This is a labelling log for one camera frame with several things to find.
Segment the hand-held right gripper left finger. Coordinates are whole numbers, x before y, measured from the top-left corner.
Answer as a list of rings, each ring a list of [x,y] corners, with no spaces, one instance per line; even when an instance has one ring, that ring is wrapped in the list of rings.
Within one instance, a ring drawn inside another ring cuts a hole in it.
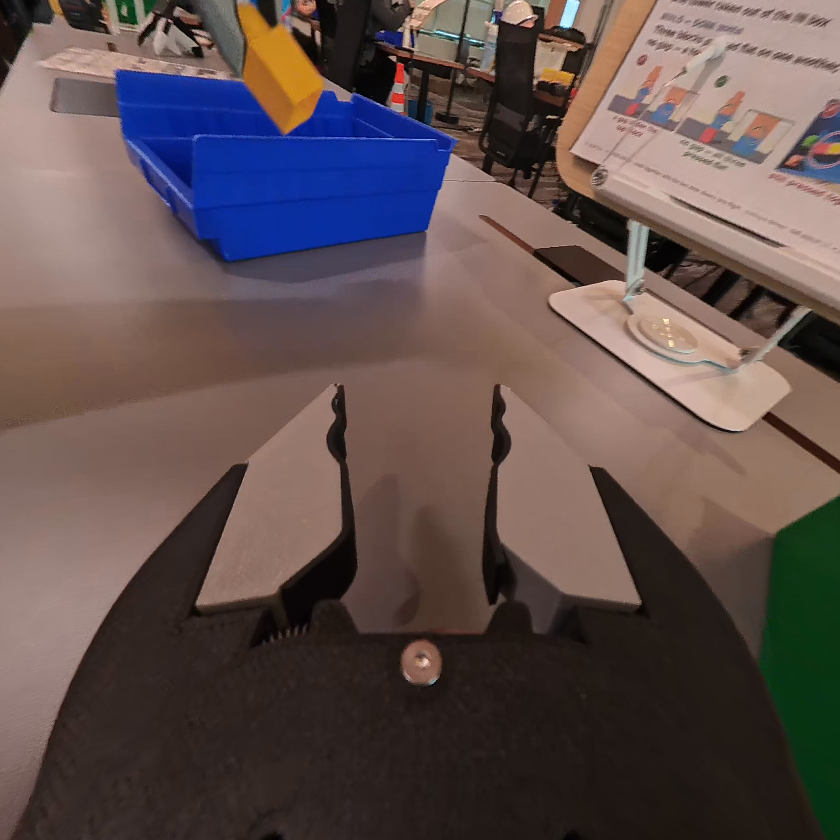
[[[329,385],[248,459],[196,610],[310,617],[358,570],[342,385]]]

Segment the black flat panel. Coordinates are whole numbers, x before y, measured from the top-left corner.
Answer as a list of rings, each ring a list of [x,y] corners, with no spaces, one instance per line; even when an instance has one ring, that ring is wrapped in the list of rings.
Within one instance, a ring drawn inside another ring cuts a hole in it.
[[[56,78],[49,100],[55,113],[119,118],[117,88],[112,81]]]

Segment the blue plastic bin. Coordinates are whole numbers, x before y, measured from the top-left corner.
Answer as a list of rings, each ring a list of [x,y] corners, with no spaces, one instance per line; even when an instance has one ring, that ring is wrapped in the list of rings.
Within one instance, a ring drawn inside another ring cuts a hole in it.
[[[455,147],[356,94],[281,134],[240,80],[118,70],[115,90],[131,162],[227,262],[426,231]]]

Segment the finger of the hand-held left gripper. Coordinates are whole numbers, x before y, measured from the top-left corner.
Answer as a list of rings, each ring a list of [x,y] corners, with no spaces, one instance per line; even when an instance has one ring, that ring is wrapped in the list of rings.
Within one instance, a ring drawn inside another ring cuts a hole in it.
[[[237,77],[258,67],[269,72],[277,58],[277,24],[263,15],[265,2],[209,1],[207,30]]]

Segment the black office chair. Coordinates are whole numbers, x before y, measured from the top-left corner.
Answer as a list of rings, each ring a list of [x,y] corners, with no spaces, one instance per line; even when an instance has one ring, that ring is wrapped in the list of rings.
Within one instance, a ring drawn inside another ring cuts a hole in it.
[[[518,173],[530,180],[538,158],[541,129],[532,128],[531,121],[533,66],[542,22],[538,14],[528,25],[504,21],[498,25],[495,81],[478,146],[484,155],[482,171],[491,173],[494,164],[509,169],[510,186]]]

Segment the wooden document stand white base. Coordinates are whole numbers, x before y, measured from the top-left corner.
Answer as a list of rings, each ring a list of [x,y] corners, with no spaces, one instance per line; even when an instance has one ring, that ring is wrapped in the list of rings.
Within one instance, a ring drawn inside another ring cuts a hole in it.
[[[838,316],[838,253],[815,255],[732,224],[633,177],[577,157],[573,147],[657,2],[625,2],[557,135],[565,184],[627,219],[624,280],[557,292],[551,309],[707,424],[742,432],[789,392],[764,356],[812,311]],[[650,230],[795,302],[760,346],[740,347],[645,290]]]

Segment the yellow mega block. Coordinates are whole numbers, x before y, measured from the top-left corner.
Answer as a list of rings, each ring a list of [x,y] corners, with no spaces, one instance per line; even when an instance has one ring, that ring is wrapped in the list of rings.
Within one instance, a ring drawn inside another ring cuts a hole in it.
[[[276,26],[277,58],[269,72],[247,71],[243,81],[280,133],[289,134],[308,121],[322,95],[318,69],[283,25]]]

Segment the green plastic bin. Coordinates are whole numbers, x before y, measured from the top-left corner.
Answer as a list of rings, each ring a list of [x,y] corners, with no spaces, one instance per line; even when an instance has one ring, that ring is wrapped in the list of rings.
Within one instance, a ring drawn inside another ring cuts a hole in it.
[[[839,838],[839,499],[773,541],[759,666],[813,811]]]

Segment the printed paper sheet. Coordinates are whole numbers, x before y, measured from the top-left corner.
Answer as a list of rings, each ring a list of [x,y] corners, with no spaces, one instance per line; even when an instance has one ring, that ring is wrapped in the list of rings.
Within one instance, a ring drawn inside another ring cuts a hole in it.
[[[78,75],[114,80],[119,70],[147,72],[173,77],[229,79],[225,70],[187,65],[162,59],[131,56],[101,49],[69,47],[42,59],[45,69],[60,70]]]

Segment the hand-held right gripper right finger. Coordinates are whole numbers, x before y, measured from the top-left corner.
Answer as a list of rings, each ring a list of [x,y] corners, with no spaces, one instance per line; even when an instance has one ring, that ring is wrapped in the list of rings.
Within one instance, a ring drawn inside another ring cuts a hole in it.
[[[482,534],[487,601],[524,604],[538,634],[572,610],[642,606],[592,468],[546,420],[495,385]]]

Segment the laminated instruction sheet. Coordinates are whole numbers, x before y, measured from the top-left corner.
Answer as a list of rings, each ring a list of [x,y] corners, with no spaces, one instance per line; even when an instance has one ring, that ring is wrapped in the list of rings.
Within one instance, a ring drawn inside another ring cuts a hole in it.
[[[838,99],[838,1],[657,2],[573,153],[837,254]]]

